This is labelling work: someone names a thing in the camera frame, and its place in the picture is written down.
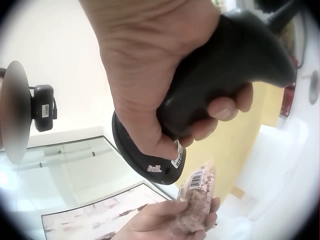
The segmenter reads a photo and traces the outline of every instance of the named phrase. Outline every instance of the ground meat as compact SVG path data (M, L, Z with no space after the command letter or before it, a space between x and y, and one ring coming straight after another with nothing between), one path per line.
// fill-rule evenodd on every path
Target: ground meat
M182 231L205 229L205 219L210 212L215 185L215 168L206 164L193 172L181 186L178 201L188 201L188 208L177 217Z

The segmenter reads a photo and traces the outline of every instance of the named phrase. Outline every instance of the sticker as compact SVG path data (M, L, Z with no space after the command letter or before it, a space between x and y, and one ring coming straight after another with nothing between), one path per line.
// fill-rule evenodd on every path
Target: sticker
M204 170L196 171L193 174L189 189L200 189L204 176Z
M182 155L183 155L183 147L181 146L179 140L177 140L178 142L178 158L174 161L171 161L171 164L175 167L178 168L180 166L181 163L181 159L182 159Z
M49 104L42 105L42 118L49 117Z
M156 166L149 165L147 171L148 172L162 172L161 165L156 165Z

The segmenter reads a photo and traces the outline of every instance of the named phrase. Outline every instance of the hand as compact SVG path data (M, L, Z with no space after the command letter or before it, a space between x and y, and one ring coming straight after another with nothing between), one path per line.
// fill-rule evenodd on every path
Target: hand
M96 33L117 116L147 155L177 158L172 140L161 131L156 110L176 67L205 44L219 21L211 0L81 0ZM234 99L218 98L208 105L209 118L191 127L183 146L202 140L218 120L233 119L252 104L252 85Z
M187 202L165 201L150 204L135 215L112 240L203 240L205 232L210 230L217 219L220 199L212 200L210 214L206 219L206 229L192 234L172 234L178 213L184 211Z

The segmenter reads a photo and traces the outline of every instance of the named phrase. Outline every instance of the finger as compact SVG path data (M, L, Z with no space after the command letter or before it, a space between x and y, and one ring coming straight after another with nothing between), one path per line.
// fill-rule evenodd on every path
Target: finger
M210 213L207 216L206 222L205 222L205 225L206 225L205 230L206 231L209 231L210 229L213 228L214 224L216 223L217 218L218 218L218 216L217 216L217 214L215 212Z
M185 148L190 146L193 143L194 138L192 136L184 137L179 139L179 142Z
M216 197L211 202L210 212L217 212L220 207L220 198Z
M212 117L200 120L191 126L191 135L196 141L207 138L217 128L218 120Z
M160 203L150 204L143 208L142 211L150 216L176 215L186 210L188 202L178 202L167 200Z
M253 87L252 84L245 86L235 97L236 106L242 112L248 112L253 101Z
M206 237L205 230L199 230L194 233L193 240L204 240Z
M137 148L145 155L175 160L177 147L162 133L156 112L127 110L117 112L120 122L127 130Z
M229 121L238 113L236 103L231 98L221 97L208 105L209 116L221 121Z

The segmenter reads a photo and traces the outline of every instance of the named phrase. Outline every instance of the cord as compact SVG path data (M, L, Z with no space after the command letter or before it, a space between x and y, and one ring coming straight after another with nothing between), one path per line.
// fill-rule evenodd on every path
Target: cord
M305 16L304 10L301 10L301 18L302 18L302 25L303 25L304 42L303 42L301 63L298 65L298 69L302 68L304 64L304 58L306 55L306 48L307 48L307 23L306 23L306 16Z

